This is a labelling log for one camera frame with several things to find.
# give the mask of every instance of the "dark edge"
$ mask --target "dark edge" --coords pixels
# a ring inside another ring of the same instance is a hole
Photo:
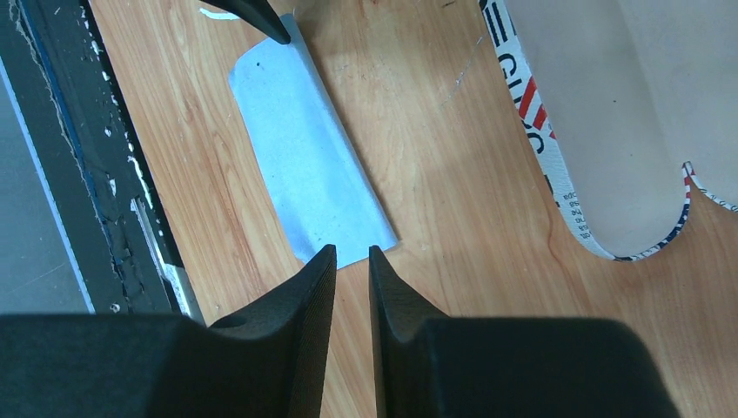
[[[111,64],[92,46],[104,51],[89,4],[10,0],[6,13],[0,53],[96,312],[109,313],[113,304],[121,313],[178,312],[132,199],[141,199],[152,226],[161,226],[164,261],[181,266],[181,259]],[[130,158],[144,174],[153,209]]]

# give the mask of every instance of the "white scuff mark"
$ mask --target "white scuff mark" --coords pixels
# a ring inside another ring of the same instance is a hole
[[[95,52],[95,55],[100,55],[100,52],[104,52],[100,49],[100,47],[97,45],[97,41],[94,39],[91,42],[90,48],[92,48],[92,51]]]
[[[337,68],[337,69],[335,70],[335,72],[336,72],[336,73],[338,73],[338,74],[341,74],[341,73],[343,73],[343,72],[344,72],[344,70],[345,70],[346,68],[348,68],[348,67],[350,67],[350,66],[351,66],[350,64],[345,64],[345,65],[343,65],[343,66],[341,66],[341,67]]]
[[[144,180],[144,172],[141,171],[141,166],[138,165],[138,160],[133,158],[131,155],[128,156],[128,162],[133,163],[133,168],[136,170],[136,175],[138,176],[138,181],[141,182],[141,188],[144,189],[144,195],[146,197],[146,203],[149,204],[149,208],[154,208],[153,200],[151,200],[151,193],[149,193],[149,185],[146,184],[146,181]]]
[[[200,8],[200,13],[204,14],[205,16],[209,17],[213,20],[239,20],[240,17],[234,15],[233,13],[227,13],[223,11],[209,11],[207,9]]]
[[[451,93],[449,93],[446,100],[443,101],[443,103],[440,104],[440,107],[443,108],[446,103],[448,103],[449,100],[453,98],[454,95],[456,95],[456,91],[459,90],[461,87],[461,81],[464,80],[464,76],[466,75],[466,71],[469,70],[469,67],[472,66],[472,62],[474,61],[474,56],[477,55],[477,50],[480,47],[480,44],[484,40],[485,37],[480,37],[479,40],[477,40],[477,44],[474,45],[474,49],[472,50],[472,56],[469,57],[469,61],[466,62],[466,65],[464,66],[464,70],[461,70],[461,73],[459,74],[459,77],[456,78],[456,85],[453,87],[453,90],[451,90]]]

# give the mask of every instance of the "light blue sheet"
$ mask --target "light blue sheet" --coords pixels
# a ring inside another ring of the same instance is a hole
[[[339,268],[388,250],[397,238],[328,97],[291,14],[289,45],[267,38],[229,81],[259,169],[295,255],[335,244]]]

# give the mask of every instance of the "black plastic part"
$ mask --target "black plastic part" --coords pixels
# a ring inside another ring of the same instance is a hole
[[[176,315],[0,318],[0,416],[318,418],[336,252],[206,329]]]
[[[619,322],[450,318],[377,247],[370,271],[378,417],[679,416]]]
[[[0,10],[0,39],[18,110],[95,312],[179,312],[130,210],[132,199],[145,202],[146,184],[153,207],[144,211],[161,232],[154,239],[162,258],[183,266],[87,0],[10,2]]]
[[[282,45],[291,42],[287,28],[266,0],[202,0],[219,9],[230,11],[251,26]]]

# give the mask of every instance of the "wooden table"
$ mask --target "wooden table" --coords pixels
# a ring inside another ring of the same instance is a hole
[[[227,83],[263,36],[194,0],[93,0],[208,322],[299,269]],[[685,232],[633,264],[566,229],[476,2],[274,0],[295,12],[401,244],[401,276],[454,315],[624,320],[685,416],[738,416],[738,216],[699,193]],[[367,264],[339,272],[324,416],[375,416]]]

